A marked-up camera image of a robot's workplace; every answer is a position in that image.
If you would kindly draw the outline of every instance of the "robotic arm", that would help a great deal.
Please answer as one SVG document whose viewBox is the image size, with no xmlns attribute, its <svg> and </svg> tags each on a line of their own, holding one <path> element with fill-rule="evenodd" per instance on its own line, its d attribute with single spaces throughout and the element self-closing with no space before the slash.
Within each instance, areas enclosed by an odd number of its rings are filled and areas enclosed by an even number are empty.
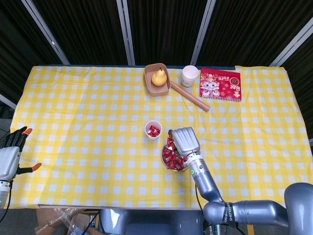
<svg viewBox="0 0 313 235">
<path fill-rule="evenodd" d="M 0 209 L 5 206 L 14 177 L 33 172 L 41 166 L 41 163 L 38 163 L 33 167 L 19 167 L 21 152 L 31 131 L 31 128 L 27 129 L 25 126 L 8 135 L 0 146 Z"/>
<path fill-rule="evenodd" d="M 203 214 L 211 224 L 279 225 L 289 227 L 289 235 L 313 234 L 313 185 L 296 183 L 285 191 L 287 210 L 270 200 L 225 202 L 205 164 L 200 144 L 192 127 L 172 131 L 180 155 L 187 157 L 188 168 L 201 196 L 209 202 Z"/>
</svg>

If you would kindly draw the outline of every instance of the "yellow pear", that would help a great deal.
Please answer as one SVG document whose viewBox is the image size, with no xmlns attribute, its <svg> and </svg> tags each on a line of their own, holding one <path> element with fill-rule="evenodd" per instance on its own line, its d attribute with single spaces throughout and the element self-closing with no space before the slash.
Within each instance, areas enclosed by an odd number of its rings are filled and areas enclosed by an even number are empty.
<svg viewBox="0 0 313 235">
<path fill-rule="evenodd" d="M 152 83 L 160 87 L 166 83 L 166 73 L 163 69 L 160 68 L 155 74 L 152 75 Z"/>
</svg>

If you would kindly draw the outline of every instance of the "floor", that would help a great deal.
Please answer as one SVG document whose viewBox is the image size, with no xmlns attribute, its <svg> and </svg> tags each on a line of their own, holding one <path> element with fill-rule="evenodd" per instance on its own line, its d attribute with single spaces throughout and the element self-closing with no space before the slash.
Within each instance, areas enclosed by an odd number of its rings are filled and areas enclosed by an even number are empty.
<svg viewBox="0 0 313 235">
<path fill-rule="evenodd" d="M 0 118 L 0 138 L 2 138 L 9 131 L 11 125 L 11 119 Z M 0 234 L 4 235 L 34 235 L 35 228 L 38 226 L 36 211 L 32 209 L 19 209 L 9 210 L 6 218 L 0 224 Z M 240 226 L 240 228 L 247 234 L 246 226 Z M 64 226 L 60 226 L 53 233 L 53 235 L 63 235 Z M 254 226 L 255 235 L 287 235 L 287 229 L 274 226 Z M 221 226 L 221 235 L 240 235 L 240 233 L 232 228 Z"/>
</svg>

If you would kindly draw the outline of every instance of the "paper cup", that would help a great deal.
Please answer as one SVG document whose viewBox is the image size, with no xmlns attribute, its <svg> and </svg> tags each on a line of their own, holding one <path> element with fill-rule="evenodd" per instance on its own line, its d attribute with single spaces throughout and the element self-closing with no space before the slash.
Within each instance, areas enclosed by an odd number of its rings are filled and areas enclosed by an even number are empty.
<svg viewBox="0 0 313 235">
<path fill-rule="evenodd" d="M 181 83 L 184 87 L 191 87 L 199 75 L 199 70 L 192 65 L 188 65 L 182 70 Z"/>
<path fill-rule="evenodd" d="M 160 130 L 160 134 L 158 136 L 152 137 L 152 136 L 148 135 L 148 131 L 149 131 L 151 126 L 155 126 L 156 128 L 158 128 Z M 146 135 L 148 136 L 149 139 L 155 140 L 155 139 L 157 139 L 161 135 L 161 133 L 162 133 L 162 126 L 161 126 L 161 124 L 158 121 L 149 121 L 145 125 L 145 133 L 146 133 Z"/>
</svg>

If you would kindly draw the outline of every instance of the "robot finger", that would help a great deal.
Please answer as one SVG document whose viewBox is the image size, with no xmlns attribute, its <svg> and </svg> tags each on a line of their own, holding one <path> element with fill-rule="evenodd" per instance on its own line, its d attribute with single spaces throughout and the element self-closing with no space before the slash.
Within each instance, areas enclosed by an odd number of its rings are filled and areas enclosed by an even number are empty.
<svg viewBox="0 0 313 235">
<path fill-rule="evenodd" d="M 14 132 L 15 135 L 14 135 L 14 137 L 12 139 L 12 142 L 10 143 L 11 144 L 10 146 L 17 146 L 20 138 L 22 137 L 22 132 L 24 132 L 26 129 L 27 129 L 27 126 L 25 126 L 25 127 L 21 128 L 20 130 L 17 130 L 16 132 Z"/>
<path fill-rule="evenodd" d="M 35 170 L 37 170 L 40 166 L 41 166 L 41 163 L 37 163 L 36 165 L 34 165 L 32 167 L 24 167 L 24 168 L 18 167 L 16 174 L 20 175 L 20 174 L 24 174 L 24 173 L 31 173 L 31 172 L 34 172 Z"/>
<path fill-rule="evenodd" d="M 25 145 L 25 142 L 26 142 L 26 138 L 30 135 L 30 133 L 32 132 L 32 128 L 28 128 L 26 131 L 24 131 L 22 134 L 21 134 L 21 137 L 18 141 L 18 143 L 16 144 L 17 147 L 20 148 L 20 152 L 22 152 L 23 150 L 23 147 Z"/>
<path fill-rule="evenodd" d="M 9 134 L 8 136 L 6 136 L 5 139 L 3 140 L 0 148 L 15 146 L 13 144 L 13 142 L 18 141 L 19 138 L 21 137 L 21 133 L 23 131 L 25 131 L 26 129 L 27 129 L 27 127 L 25 126 L 19 130 L 16 130 L 15 132 Z"/>
</svg>

